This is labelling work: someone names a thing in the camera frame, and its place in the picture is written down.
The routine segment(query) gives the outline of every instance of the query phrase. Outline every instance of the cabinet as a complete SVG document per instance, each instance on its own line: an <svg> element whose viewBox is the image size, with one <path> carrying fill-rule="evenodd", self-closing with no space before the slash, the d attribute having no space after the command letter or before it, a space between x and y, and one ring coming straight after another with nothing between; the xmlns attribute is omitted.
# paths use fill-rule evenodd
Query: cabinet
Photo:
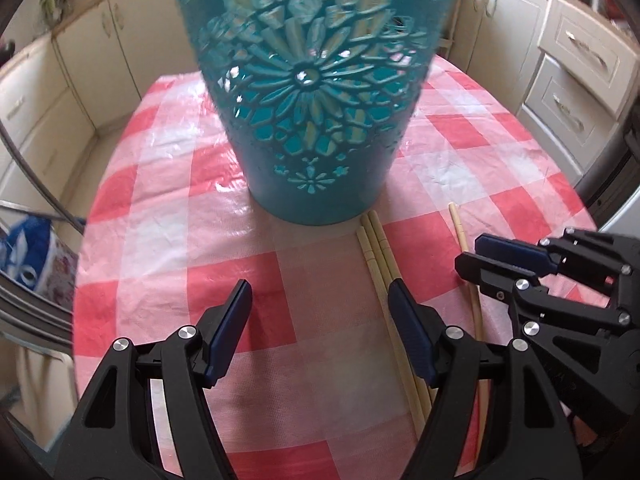
<svg viewBox="0 0 640 480"><path fill-rule="evenodd" d="M539 45L618 117L636 82L639 58L609 27L577 5L549 0Z"/></svg>
<svg viewBox="0 0 640 480"><path fill-rule="evenodd" d="M533 113L527 105L523 105L516 115L531 135L536 139L540 148L545 150L562 171L562 174L569 181L569 184L575 187L580 181L584 172L575 161L574 156L567 150L566 146L560 142L556 135L543 124L542 121Z"/></svg>
<svg viewBox="0 0 640 480"><path fill-rule="evenodd" d="M484 16L484 1L462 0L460 3L458 23L448 59L463 72L468 69L474 51L482 16Z"/></svg>
<svg viewBox="0 0 640 480"><path fill-rule="evenodd" d="M60 198L93 134L94 127L67 89L35 125L20 152L50 192ZM14 162L0 181L0 199L53 211ZM20 218L14 213L0 212L0 219L7 225Z"/></svg>
<svg viewBox="0 0 640 480"><path fill-rule="evenodd" d="M525 102L584 170L618 129L599 102L550 57L545 57Z"/></svg>
<svg viewBox="0 0 640 480"><path fill-rule="evenodd" d="M96 128L136 109L140 95L122 53L108 1L71 23L57 35L56 43Z"/></svg>
<svg viewBox="0 0 640 480"><path fill-rule="evenodd" d="M141 96L161 75L198 69L175 0L109 3L122 51Z"/></svg>
<svg viewBox="0 0 640 480"><path fill-rule="evenodd" d="M34 41L14 58L0 78L0 118L20 147L29 132L68 87L49 36ZM0 145L0 176L11 156Z"/></svg>
<svg viewBox="0 0 640 480"><path fill-rule="evenodd" d="M546 0L485 0L467 74L512 113L536 70Z"/></svg>

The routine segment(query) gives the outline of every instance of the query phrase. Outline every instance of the wooden chopstick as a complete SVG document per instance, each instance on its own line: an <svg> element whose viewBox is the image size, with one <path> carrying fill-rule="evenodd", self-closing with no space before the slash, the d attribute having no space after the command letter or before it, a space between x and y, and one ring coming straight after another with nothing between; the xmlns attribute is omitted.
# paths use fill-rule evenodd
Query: wooden chopstick
<svg viewBox="0 0 640 480"><path fill-rule="evenodd" d="M382 248L380 247L380 243L378 241L378 238L376 237L376 232L374 231L373 224L366 214L360 217L360 222L362 224L362 227L364 227L364 231L366 232L369 243L371 244L371 249L373 250L373 254L376 257L376 262L378 263L378 267L380 268L382 279L385 282L385 290L388 290L389 285L394 280L394 278L391 277L389 266L387 265L385 256L382 253Z"/></svg>
<svg viewBox="0 0 640 480"><path fill-rule="evenodd" d="M466 242L465 230L462 227L460 221L460 213L458 206L453 202L449 203L449 213L453 220L453 226L458 236L458 243L460 244L460 250L463 253L469 251L469 245ZM471 314L474 320L474 331L476 332L476 339L478 341L484 341L484 323L482 322L482 308L480 306L480 293L478 292L478 286L474 283L467 282L466 284L469 297L471 298ZM476 447L476 460L482 447L482 437L484 435L484 428L486 426L486 415L489 409L489 381L478 381L478 407L479 407L479 427L478 427L478 445Z"/></svg>
<svg viewBox="0 0 640 480"><path fill-rule="evenodd" d="M382 222L380 221L380 217L378 213L373 209L369 211L367 215L362 215L362 222L364 223L366 220L370 222L373 227L373 232L375 232L375 237L377 243L380 245L380 250L382 251L382 255L386 261L386 266L389 269L390 281L398 278L402 278L402 274L400 274L400 269L398 267L398 262L396 262L396 257L394 252L391 249L391 245L389 244L389 240L386 238L385 229L382 227ZM432 390L427 386L427 383L416 376L414 373L414 381L415 387L418 390L418 395L420 397L420 405L422 406L422 412L424 413L425 420L429 418L429 414L431 413L431 407L435 402L436 390Z"/></svg>
<svg viewBox="0 0 640 480"><path fill-rule="evenodd" d="M394 357L396 358L396 364L398 364L400 380L402 382L402 387L404 388L406 400L409 403L411 418L414 422L415 434L417 438L420 438L422 430L424 429L425 417L422 412L420 397L418 396L418 391L415 386L413 371L411 370L409 359L404 352L404 347L402 346L402 340L400 339L398 329L396 329L396 325L391 319L391 314L389 313L389 308L386 303L385 282L382 278L380 268L378 267L378 262L373 248L371 247L369 238L367 237L367 232L364 227L358 227L356 234L358 235L362 254L367 263L367 267L369 267L369 273L371 275L374 288L376 289L376 295L378 296L378 301L382 308L383 317L385 318L386 329L389 333L389 338L391 339L391 346L394 351Z"/></svg>

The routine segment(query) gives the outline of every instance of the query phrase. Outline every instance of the red and white checkered tablecloth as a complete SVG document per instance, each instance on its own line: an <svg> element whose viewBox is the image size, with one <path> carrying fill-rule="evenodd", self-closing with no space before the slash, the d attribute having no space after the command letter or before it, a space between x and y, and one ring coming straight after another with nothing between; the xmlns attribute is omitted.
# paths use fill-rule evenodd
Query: red and white checkered tablecloth
<svg viewBox="0 0 640 480"><path fill-rule="evenodd" d="M436 58L374 206L404 280L447 324L473 333L447 210L469 240L536 241L593 228L551 158L491 95ZM239 278L254 307L225 378L205 390L240 480L392 480L415 446L408 405L367 267L358 219L289 224L252 200L199 73L163 77L131 118L92 208L78 272L79 389L117 336L161 340L223 303ZM588 298L568 280L552 293ZM482 298L487 337L506 343L503 304ZM161 385L154 412L177 472ZM474 455L477 419L461 461Z"/></svg>

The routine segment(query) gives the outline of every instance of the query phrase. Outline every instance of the floral cutout pattern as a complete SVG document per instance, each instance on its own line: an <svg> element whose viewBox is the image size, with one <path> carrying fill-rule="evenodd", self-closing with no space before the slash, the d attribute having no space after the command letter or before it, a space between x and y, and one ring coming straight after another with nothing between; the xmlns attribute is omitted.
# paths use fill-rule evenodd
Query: floral cutout pattern
<svg viewBox="0 0 640 480"><path fill-rule="evenodd" d="M400 128L394 116L417 99L434 38L396 16L392 0L223 3L194 43L220 112L272 146L274 174L310 194L325 190L348 167L317 171L316 155L342 162Z"/></svg>

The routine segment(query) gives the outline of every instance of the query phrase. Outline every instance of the vase base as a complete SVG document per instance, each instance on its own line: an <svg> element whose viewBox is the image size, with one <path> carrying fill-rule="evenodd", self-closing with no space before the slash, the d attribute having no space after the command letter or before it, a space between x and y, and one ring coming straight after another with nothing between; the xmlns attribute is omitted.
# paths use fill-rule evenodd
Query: vase base
<svg viewBox="0 0 640 480"><path fill-rule="evenodd" d="M263 202L260 201L260 199L258 199L254 195L254 193L251 192L251 190L249 190L249 193L262 209L264 209L267 213L272 214L276 218L292 224L314 227L339 224L341 222L346 222L347 220L356 218L366 210L370 209L380 195L380 193L377 193L373 200L369 200L367 201L367 203L359 203L357 207L354 207L353 205L332 208L325 207L318 208L318 210L315 212L310 212L309 210L304 210L301 212L298 208L292 208L282 203L278 205L266 206Z"/></svg>

